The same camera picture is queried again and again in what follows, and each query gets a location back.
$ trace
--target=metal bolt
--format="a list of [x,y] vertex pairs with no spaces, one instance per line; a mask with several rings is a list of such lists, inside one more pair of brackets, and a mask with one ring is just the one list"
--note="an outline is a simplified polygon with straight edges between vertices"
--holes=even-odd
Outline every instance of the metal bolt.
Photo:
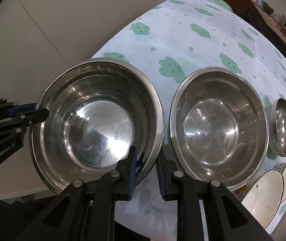
[[182,171],[176,170],[176,172],[174,172],[174,176],[181,178],[184,176],[184,173]]
[[212,186],[219,187],[221,185],[221,182],[217,179],[213,179],[211,181],[211,184],[212,184]]
[[119,175],[121,175],[121,173],[119,173],[118,170],[113,170],[110,172],[111,177],[113,178],[117,178]]
[[83,184],[83,182],[80,179],[74,180],[73,181],[73,186],[78,188]]

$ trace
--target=metal bowl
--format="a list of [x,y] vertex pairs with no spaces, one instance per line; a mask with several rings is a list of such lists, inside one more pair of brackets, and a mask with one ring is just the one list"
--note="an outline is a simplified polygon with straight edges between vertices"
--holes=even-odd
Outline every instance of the metal bowl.
[[264,106],[254,88],[234,72],[197,70],[175,93],[170,138],[186,173],[203,181],[218,179],[236,190],[263,163],[269,142]]
[[270,118],[269,147],[274,153],[286,157],[286,100],[277,99],[271,108],[267,108],[267,113]]
[[60,193],[75,179],[97,180],[137,147],[137,186],[150,172],[164,137],[160,99],[132,65],[97,58],[58,77],[36,107],[48,119],[30,131],[34,165],[44,183]]

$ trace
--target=table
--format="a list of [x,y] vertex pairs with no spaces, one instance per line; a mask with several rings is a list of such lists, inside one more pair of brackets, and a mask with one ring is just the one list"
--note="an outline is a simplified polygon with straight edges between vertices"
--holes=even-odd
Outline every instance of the table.
[[[168,0],[124,27],[95,55],[129,62],[155,86],[165,114],[179,84],[190,73],[207,66],[226,67],[244,77],[265,106],[286,98],[286,59],[261,33],[213,0]],[[175,159],[167,135],[166,155]],[[286,158],[268,152],[262,175]],[[286,208],[281,203],[266,228],[270,234]],[[137,187],[130,202],[117,202],[115,220],[155,240],[176,240],[177,203],[164,202],[156,170]]]

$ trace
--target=bowl bottom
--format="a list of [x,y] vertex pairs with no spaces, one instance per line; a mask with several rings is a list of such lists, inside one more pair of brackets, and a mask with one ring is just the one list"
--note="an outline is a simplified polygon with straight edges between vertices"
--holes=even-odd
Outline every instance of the bowl bottom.
[[102,97],[83,101],[67,118],[63,144],[69,158],[84,169],[104,169],[127,156],[134,139],[129,113]]
[[185,143],[203,165],[219,165],[238,154],[239,126],[232,109],[221,100],[194,105],[184,122]]

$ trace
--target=white tablecloth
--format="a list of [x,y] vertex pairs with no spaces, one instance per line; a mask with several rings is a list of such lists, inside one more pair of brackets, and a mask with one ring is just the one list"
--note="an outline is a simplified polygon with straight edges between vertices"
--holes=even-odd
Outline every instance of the white tablecloth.
[[[286,98],[286,59],[261,33],[215,0],[168,0],[124,27],[93,58],[97,57],[129,62],[150,79],[164,108],[166,132],[176,89],[203,67],[226,67],[240,74],[265,106]],[[164,149],[174,159],[167,136]],[[258,175],[278,162],[286,158],[269,151]],[[285,209],[286,199],[266,228],[269,234]],[[162,200],[155,168],[130,202],[116,203],[115,219],[152,239],[176,240],[177,203]]]

